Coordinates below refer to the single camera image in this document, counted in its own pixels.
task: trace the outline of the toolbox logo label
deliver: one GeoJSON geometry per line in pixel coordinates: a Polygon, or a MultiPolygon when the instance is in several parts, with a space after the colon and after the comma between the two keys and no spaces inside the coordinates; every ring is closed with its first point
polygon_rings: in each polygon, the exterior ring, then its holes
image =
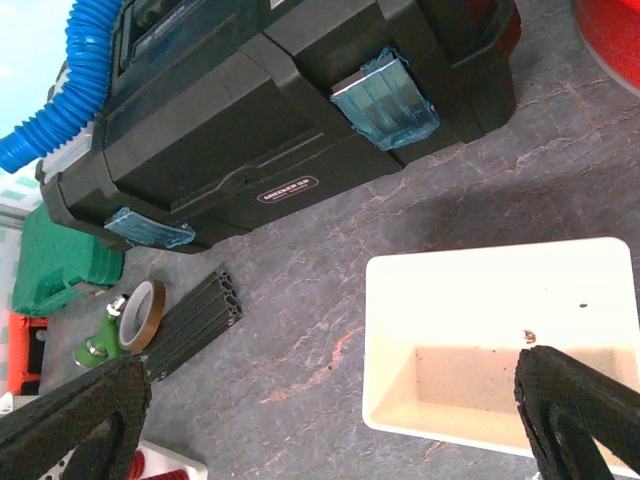
{"type": "Polygon", "coordinates": [[[262,203],[276,203],[285,198],[292,197],[297,193],[316,187],[319,183],[315,177],[301,177],[293,182],[285,183],[273,190],[258,195],[258,200],[262,203]]]}

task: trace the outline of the marbled floor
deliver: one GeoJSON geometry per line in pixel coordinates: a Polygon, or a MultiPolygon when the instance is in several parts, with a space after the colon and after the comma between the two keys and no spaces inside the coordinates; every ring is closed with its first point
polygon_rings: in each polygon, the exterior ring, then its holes
{"type": "MultiPolygon", "coordinates": [[[[640,100],[585,51],[566,0],[521,0],[519,107],[457,145],[198,256],[136,249],[109,296],[152,275],[175,303],[210,271],[245,318],[153,388],[145,436],[212,479],[524,480],[531,459],[376,432],[361,417],[364,273],[381,254],[613,235],[640,285],[640,100]]],[[[43,391],[80,369],[73,347],[105,299],[56,315],[43,391]]]]}

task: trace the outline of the blue hose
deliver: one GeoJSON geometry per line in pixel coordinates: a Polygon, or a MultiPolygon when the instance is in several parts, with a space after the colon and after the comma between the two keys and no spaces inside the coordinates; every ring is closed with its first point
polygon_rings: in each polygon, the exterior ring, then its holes
{"type": "Polygon", "coordinates": [[[73,139],[109,90],[111,32],[123,0],[77,0],[67,22],[68,80],[50,103],[0,140],[0,168],[14,173],[73,139]]]}

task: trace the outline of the roll of brown tape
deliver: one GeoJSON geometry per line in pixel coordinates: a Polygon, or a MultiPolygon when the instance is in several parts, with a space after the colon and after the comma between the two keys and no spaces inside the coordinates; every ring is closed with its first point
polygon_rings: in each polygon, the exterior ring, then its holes
{"type": "Polygon", "coordinates": [[[134,290],[120,317],[120,346],[142,352],[158,331],[167,298],[164,283],[145,280],[134,290]]]}

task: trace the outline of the white plastic tray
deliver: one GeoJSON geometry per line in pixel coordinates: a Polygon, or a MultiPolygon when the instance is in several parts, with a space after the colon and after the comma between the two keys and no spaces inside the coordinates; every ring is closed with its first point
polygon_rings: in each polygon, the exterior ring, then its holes
{"type": "Polygon", "coordinates": [[[620,240],[377,257],[366,283],[371,428],[531,456],[513,394],[525,330],[640,391],[633,272],[620,240]]]}

